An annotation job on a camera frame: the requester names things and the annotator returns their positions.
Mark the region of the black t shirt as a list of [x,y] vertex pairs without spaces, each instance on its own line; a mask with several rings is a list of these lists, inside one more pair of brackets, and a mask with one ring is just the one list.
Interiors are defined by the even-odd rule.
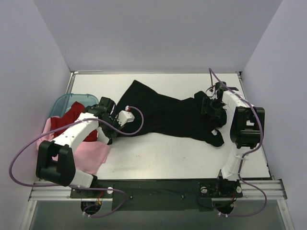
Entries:
[[115,108],[118,114],[126,106],[133,106],[133,122],[122,129],[125,133],[136,132],[138,136],[148,133],[192,138],[220,147],[224,144],[218,128],[226,123],[226,118],[214,119],[201,115],[201,99],[204,92],[195,94],[194,98],[179,100],[162,95],[150,87],[134,80],[120,98]]

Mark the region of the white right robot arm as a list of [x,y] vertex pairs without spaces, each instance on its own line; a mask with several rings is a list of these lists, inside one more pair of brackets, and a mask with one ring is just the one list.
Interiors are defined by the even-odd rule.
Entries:
[[226,113],[232,115],[230,140],[233,146],[221,169],[223,179],[214,184],[216,194],[225,196],[231,191],[231,184],[227,180],[239,180],[242,167],[248,159],[240,149],[249,148],[254,152],[262,144],[265,110],[248,103],[236,87],[228,88],[225,82],[217,82],[209,91],[212,95],[203,96],[201,115],[218,127],[225,125]]

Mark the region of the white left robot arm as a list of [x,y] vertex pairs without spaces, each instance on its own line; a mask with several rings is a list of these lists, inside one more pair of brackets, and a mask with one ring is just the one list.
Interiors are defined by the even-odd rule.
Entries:
[[96,171],[105,162],[109,145],[117,133],[108,127],[119,127],[114,119],[116,104],[102,97],[98,104],[87,106],[67,128],[52,140],[38,146],[36,176],[62,186],[82,188],[87,197],[97,195]]

